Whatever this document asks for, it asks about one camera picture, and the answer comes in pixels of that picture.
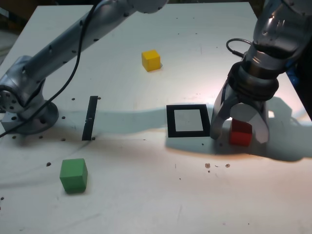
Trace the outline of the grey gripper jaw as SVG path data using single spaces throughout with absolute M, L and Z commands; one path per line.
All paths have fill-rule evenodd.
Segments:
M 210 137 L 217 140 L 222 135 L 223 123 L 230 117 L 230 109 L 238 104 L 237 93 L 225 82 L 219 92 L 213 108 Z
M 255 139 L 263 144 L 269 141 L 269 127 L 268 127 L 268 111 L 264 104 L 264 110 L 258 109 L 239 103 L 231 108 L 231 117 L 242 122 L 250 124 L 253 128 Z

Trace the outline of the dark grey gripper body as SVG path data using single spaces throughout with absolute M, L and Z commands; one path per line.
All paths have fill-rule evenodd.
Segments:
M 238 95 L 237 96 L 238 104 L 233 106 L 233 109 L 236 112 L 242 113 L 263 113 L 266 109 L 266 102 L 252 99 L 249 96 Z

